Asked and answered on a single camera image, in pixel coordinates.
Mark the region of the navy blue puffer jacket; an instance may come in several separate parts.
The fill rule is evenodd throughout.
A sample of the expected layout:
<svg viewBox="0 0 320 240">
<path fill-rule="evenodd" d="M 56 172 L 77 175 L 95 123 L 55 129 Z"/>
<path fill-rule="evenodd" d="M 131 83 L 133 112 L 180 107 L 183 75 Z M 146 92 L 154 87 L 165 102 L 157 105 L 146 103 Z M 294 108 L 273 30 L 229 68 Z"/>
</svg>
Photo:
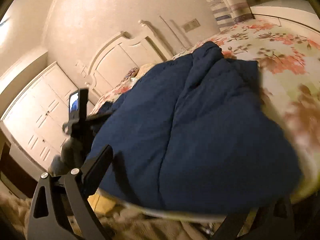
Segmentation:
<svg viewBox="0 0 320 240">
<path fill-rule="evenodd" d="M 206 42 L 151 68 L 112 105 L 90 158 L 110 145 L 100 188 L 153 210 L 225 215 L 291 193 L 302 172 L 261 110 L 256 61 Z"/>
</svg>

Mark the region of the white wardrobe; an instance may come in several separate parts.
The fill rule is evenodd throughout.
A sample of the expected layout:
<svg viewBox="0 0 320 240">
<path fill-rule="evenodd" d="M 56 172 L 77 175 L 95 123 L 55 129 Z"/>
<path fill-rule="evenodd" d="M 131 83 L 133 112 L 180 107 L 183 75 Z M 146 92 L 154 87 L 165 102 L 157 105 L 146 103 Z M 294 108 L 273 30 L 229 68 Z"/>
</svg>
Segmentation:
<svg viewBox="0 0 320 240">
<path fill-rule="evenodd" d="M 47 170 L 68 139 L 62 126 L 69 118 L 75 84 L 54 62 L 14 98 L 1 120 L 23 150 Z"/>
</svg>

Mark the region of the patterned round cushion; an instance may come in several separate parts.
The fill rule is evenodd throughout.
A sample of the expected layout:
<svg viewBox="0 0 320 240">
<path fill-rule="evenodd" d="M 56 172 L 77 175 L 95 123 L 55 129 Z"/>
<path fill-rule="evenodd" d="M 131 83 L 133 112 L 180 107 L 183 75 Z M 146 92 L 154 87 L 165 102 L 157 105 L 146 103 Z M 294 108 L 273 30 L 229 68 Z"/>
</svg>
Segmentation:
<svg viewBox="0 0 320 240">
<path fill-rule="evenodd" d="M 132 77 L 135 77 L 139 72 L 139 68 L 135 67 L 129 70 L 129 72 L 125 75 L 125 77 L 123 78 L 123 81 L 126 81 Z"/>
</svg>

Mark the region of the white wooden headboard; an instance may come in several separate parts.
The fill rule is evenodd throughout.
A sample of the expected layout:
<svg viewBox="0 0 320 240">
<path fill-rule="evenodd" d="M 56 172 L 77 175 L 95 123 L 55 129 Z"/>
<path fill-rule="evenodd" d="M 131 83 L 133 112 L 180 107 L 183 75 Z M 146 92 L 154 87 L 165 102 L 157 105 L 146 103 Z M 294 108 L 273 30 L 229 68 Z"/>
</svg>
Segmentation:
<svg viewBox="0 0 320 240">
<path fill-rule="evenodd" d="M 117 33 L 98 49 L 84 69 L 93 104 L 116 87 L 132 68 L 162 63 L 174 56 L 151 23 L 143 20 L 138 23 L 138 35 L 131 38 L 125 31 Z"/>
</svg>

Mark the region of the cream yellow pillow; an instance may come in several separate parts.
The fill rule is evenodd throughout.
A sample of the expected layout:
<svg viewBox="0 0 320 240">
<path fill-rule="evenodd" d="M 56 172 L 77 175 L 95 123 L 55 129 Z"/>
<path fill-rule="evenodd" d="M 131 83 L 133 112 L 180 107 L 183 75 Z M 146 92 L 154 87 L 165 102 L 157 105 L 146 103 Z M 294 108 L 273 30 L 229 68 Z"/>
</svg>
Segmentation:
<svg viewBox="0 0 320 240">
<path fill-rule="evenodd" d="M 140 79 L 143 77 L 150 69 L 152 69 L 155 66 L 153 63 L 144 64 L 139 68 L 139 71 L 137 72 L 137 75 L 135 78 Z"/>
</svg>

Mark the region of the slim white desk lamp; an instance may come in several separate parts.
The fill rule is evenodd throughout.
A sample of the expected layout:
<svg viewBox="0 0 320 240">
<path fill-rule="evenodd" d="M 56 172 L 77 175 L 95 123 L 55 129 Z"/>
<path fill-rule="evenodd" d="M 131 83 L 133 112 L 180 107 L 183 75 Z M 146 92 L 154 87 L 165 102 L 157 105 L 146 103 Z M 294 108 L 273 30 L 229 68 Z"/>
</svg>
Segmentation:
<svg viewBox="0 0 320 240">
<path fill-rule="evenodd" d="M 176 40 L 178 41 L 178 43 L 181 45 L 182 50 L 186 50 L 185 45 L 183 44 L 183 42 L 180 40 L 180 38 L 178 37 L 178 35 L 173 31 L 173 29 L 171 28 L 171 26 L 167 23 L 167 21 L 161 16 L 159 15 L 160 20 L 167 26 L 167 28 L 170 30 L 170 32 L 172 33 L 172 35 L 174 36 L 174 38 L 176 38 Z"/>
</svg>

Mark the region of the floral bed quilt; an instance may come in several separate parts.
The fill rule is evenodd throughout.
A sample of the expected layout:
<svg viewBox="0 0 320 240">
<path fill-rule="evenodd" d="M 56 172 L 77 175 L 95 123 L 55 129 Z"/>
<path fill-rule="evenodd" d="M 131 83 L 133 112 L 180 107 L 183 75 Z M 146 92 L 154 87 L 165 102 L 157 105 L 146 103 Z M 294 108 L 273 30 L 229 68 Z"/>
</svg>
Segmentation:
<svg viewBox="0 0 320 240">
<path fill-rule="evenodd" d="M 261 110 L 283 130 L 302 172 L 289 195 L 298 202 L 315 192 L 319 188 L 319 44 L 284 27 L 254 20 L 207 42 L 218 45 L 227 59 L 257 62 Z M 121 83 L 102 102 L 114 104 L 136 83 Z"/>
</svg>

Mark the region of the sailboat print curtain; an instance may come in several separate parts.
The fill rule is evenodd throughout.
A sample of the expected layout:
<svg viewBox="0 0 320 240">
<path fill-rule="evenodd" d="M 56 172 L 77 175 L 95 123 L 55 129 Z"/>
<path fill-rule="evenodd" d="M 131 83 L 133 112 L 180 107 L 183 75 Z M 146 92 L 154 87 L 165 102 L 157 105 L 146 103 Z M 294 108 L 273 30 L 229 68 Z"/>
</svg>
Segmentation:
<svg viewBox="0 0 320 240">
<path fill-rule="evenodd" d="M 251 20 L 252 12 L 246 0 L 206 0 L 220 31 Z"/>
</svg>

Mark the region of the white window bench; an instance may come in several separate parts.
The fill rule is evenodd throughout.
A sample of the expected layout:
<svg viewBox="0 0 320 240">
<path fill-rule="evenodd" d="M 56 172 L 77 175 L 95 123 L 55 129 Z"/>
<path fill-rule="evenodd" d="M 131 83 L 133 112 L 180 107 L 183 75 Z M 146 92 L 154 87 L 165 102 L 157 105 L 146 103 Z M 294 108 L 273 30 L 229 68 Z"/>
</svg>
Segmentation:
<svg viewBox="0 0 320 240">
<path fill-rule="evenodd" d="M 250 7 L 253 15 L 277 17 L 319 32 L 319 17 L 306 0 L 272 0 Z"/>
</svg>

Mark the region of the paper notices on wall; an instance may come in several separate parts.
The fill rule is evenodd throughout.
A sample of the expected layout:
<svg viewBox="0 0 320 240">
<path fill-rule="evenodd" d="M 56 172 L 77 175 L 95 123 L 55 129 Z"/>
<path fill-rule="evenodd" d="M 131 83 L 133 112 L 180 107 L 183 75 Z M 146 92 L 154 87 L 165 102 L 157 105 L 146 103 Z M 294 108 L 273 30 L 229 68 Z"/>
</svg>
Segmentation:
<svg viewBox="0 0 320 240">
<path fill-rule="evenodd" d="M 88 68 L 87 66 L 80 60 L 78 60 L 75 64 L 77 72 L 84 78 L 87 76 Z"/>
</svg>

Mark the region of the wall socket plate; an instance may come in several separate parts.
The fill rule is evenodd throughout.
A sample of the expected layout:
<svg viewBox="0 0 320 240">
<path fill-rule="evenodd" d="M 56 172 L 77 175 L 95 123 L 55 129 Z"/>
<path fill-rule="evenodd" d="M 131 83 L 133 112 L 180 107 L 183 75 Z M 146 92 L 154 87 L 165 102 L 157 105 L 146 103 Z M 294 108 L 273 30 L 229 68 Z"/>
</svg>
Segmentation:
<svg viewBox="0 0 320 240">
<path fill-rule="evenodd" d="M 201 25 L 200 25 L 199 21 L 195 18 L 195 19 L 187 22 L 186 24 L 182 25 L 182 28 L 186 33 L 188 33 L 188 32 L 190 32 L 200 26 Z"/>
</svg>

